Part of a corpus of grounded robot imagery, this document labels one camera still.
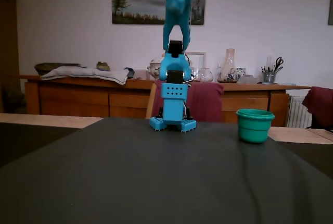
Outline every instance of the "white radiator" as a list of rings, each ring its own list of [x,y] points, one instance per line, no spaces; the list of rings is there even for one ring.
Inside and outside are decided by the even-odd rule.
[[[311,114],[303,106],[304,97],[291,96],[289,99],[288,124],[289,128],[307,128],[311,126]]]

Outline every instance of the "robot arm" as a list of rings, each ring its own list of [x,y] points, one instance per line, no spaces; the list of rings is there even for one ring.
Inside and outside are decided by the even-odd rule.
[[[160,80],[166,83],[161,87],[164,102],[160,114],[150,119],[150,126],[155,130],[175,125],[180,131],[187,132],[197,126],[196,120],[190,117],[189,109],[186,107],[187,83],[193,80],[190,63],[184,54],[190,42],[191,1],[166,0],[163,29],[165,58],[160,68]],[[175,25],[181,28],[183,42],[169,42],[170,33]]]
[[[175,25],[181,27],[183,34],[183,51],[190,42],[190,18],[192,0],[166,0],[165,24],[163,31],[163,49],[169,48],[169,36]]]

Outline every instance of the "green bowl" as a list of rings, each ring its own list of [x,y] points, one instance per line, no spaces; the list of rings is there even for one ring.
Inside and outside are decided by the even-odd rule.
[[[238,135],[246,142],[263,143],[267,140],[273,113],[258,109],[240,109],[238,115]]]

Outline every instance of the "metal cup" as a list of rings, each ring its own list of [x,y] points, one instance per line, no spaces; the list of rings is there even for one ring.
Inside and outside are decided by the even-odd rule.
[[[274,83],[276,78],[275,72],[263,72],[262,73],[262,82]]]

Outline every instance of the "painting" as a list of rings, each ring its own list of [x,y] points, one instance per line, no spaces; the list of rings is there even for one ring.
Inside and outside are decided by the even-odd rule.
[[[328,25],[333,25],[333,0],[331,0],[331,7],[329,9]]]
[[[206,0],[193,0],[191,24],[204,24]],[[164,24],[165,0],[112,0],[114,24]]]

